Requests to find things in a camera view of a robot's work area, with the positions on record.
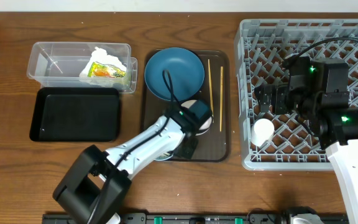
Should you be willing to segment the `light blue bowl with food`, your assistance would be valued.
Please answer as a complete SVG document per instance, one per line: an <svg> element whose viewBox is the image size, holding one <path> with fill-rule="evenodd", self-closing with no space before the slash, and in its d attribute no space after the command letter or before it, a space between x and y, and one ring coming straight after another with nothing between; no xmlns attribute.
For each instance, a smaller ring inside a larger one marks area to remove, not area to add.
<svg viewBox="0 0 358 224"><path fill-rule="evenodd" d="M156 161L166 161L173 157L173 151L164 152L160 156L158 156L155 160Z"/></svg>

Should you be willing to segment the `yellow green snack wrapper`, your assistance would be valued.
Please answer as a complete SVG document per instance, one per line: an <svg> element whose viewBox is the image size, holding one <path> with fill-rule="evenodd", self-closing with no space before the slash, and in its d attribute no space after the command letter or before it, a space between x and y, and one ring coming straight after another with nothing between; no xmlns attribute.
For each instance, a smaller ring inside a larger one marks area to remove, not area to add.
<svg viewBox="0 0 358 224"><path fill-rule="evenodd" d="M88 77L122 78L124 76L126 76L126 71L121 70L115 65L99 62L93 62L88 71Z"/></svg>

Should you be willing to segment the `white napkin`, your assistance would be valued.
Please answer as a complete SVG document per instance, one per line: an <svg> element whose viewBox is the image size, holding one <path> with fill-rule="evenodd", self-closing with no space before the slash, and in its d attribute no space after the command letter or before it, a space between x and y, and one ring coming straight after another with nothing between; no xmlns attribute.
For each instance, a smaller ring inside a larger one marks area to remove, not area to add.
<svg viewBox="0 0 358 224"><path fill-rule="evenodd" d="M90 70L91 64L93 62L115 65L121 70L126 71L126 76L122 78L88 77L88 71ZM94 51L91 53L89 62L79 74L79 80L90 85L98 85L106 88L127 88L131 82L127 67L124 66L124 64L116 56L109 55L105 49L99 47L94 48Z"/></svg>

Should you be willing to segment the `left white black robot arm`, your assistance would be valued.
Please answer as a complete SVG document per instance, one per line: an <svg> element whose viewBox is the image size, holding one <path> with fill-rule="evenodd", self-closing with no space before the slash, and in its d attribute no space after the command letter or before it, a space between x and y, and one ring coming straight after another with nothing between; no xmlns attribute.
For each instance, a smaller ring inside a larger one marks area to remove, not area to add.
<svg viewBox="0 0 358 224"><path fill-rule="evenodd" d="M128 142L101 151L87 147L53 192L76 223L120 223L119 208L132 179L158 156L176 149L202 123L179 111L161 116Z"/></svg>

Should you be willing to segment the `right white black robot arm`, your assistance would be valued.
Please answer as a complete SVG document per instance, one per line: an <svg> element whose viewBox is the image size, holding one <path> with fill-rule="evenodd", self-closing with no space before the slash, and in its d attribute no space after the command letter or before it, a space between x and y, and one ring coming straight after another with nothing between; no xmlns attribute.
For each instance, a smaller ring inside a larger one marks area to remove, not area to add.
<svg viewBox="0 0 358 224"><path fill-rule="evenodd" d="M338 179L347 217L358 223L358 107L349 106L348 64L338 58L292 56L284 60L289 81L262 84L254 94L262 112L295 112L309 122Z"/></svg>

